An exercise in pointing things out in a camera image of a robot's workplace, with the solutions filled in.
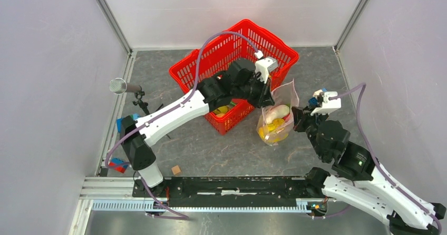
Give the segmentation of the white toy radish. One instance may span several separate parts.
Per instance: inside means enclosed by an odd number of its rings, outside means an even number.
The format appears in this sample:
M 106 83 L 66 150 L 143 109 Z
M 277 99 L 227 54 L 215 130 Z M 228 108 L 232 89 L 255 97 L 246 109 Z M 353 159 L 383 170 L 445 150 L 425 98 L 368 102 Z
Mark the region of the white toy radish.
M 278 105 L 272 109 L 269 109 L 265 115 L 265 121 L 267 124 L 271 124 L 275 119 L 282 119 L 288 116 L 290 113 L 290 107 L 287 105 Z

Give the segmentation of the clear zip top bag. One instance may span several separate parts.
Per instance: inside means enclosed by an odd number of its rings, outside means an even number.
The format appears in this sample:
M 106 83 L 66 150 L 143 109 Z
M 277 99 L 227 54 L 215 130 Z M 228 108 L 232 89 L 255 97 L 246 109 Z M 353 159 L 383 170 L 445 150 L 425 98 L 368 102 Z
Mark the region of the clear zip top bag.
M 261 109 L 257 132 L 265 144 L 274 146 L 292 131 L 294 119 L 291 109 L 299 106 L 299 96 L 294 80 L 275 88 L 271 95 L 274 105 Z

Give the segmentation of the yellow toy banana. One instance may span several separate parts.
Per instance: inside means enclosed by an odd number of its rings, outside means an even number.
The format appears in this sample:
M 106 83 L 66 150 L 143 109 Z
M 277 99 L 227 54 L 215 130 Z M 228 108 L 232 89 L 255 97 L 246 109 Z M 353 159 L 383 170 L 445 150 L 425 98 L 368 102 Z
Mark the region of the yellow toy banana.
M 268 145 L 274 145 L 288 137 L 284 119 L 274 119 L 272 123 L 258 129 L 258 135 Z

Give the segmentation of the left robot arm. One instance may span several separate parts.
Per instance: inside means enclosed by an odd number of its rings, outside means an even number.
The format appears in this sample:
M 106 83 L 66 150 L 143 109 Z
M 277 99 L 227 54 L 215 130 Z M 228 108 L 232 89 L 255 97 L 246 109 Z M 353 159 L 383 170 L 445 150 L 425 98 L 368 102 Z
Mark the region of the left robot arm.
M 137 120 L 124 117 L 121 120 L 121 146 L 130 165 L 145 182 L 146 191 L 159 197 L 166 189 L 151 149 L 155 143 L 190 120 L 228 105 L 234 99 L 245 100 L 256 108 L 273 105 L 269 74 L 277 67 L 277 60 L 272 57 L 256 62 L 240 58 L 231 62 L 227 70 L 200 81 L 195 90 L 168 106 Z

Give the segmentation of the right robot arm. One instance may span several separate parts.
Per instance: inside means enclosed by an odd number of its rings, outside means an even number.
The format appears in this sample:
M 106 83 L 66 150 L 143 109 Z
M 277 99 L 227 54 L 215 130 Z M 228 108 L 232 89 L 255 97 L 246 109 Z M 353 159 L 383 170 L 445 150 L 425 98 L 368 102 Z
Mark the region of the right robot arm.
M 309 196 L 344 201 L 388 226 L 391 234 L 441 234 L 443 204 L 424 201 L 393 182 L 367 149 L 349 140 L 350 132 L 339 121 L 309 107 L 292 107 L 291 112 L 294 130 L 306 133 L 321 161 L 336 172 L 312 168 L 304 183 Z

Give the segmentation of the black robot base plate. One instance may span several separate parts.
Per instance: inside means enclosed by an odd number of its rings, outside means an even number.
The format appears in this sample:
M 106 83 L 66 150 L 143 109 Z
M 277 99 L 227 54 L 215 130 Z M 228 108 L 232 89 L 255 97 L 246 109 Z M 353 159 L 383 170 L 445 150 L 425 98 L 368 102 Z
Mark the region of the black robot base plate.
M 169 177 L 151 189 L 169 207 L 293 207 L 324 199 L 304 177 Z

